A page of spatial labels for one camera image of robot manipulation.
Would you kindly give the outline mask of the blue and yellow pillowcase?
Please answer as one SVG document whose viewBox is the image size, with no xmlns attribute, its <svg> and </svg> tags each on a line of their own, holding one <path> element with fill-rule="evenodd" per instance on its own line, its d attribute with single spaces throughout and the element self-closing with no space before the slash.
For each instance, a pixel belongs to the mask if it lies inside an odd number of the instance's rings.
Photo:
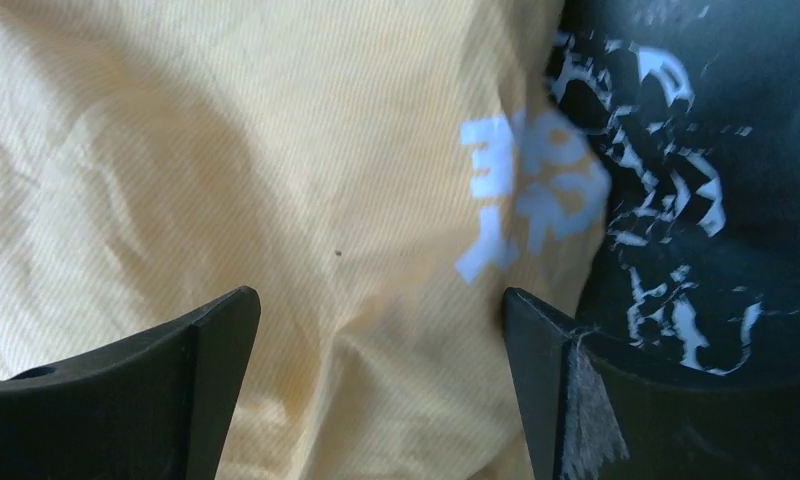
<svg viewBox="0 0 800 480">
<path fill-rule="evenodd" d="M 576 309 L 607 177 L 559 1 L 0 1 L 0 378 L 247 285 L 223 479 L 529 479 L 505 288 Z"/>
</svg>

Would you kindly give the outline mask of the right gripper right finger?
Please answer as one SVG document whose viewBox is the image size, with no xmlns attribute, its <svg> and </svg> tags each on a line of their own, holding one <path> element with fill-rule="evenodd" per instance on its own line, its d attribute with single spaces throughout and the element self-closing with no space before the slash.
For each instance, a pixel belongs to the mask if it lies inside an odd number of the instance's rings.
<svg viewBox="0 0 800 480">
<path fill-rule="evenodd" d="M 503 338 L 537 479 L 800 479 L 800 372 L 715 376 L 519 288 Z"/>
</svg>

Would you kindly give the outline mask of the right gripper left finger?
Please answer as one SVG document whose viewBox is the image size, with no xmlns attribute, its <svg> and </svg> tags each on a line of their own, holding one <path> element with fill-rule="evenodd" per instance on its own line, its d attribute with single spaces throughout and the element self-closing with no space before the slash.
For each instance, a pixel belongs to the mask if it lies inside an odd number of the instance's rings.
<svg viewBox="0 0 800 480">
<path fill-rule="evenodd" d="M 0 380 L 0 479 L 212 479 L 261 314 L 237 288 Z"/>
</svg>

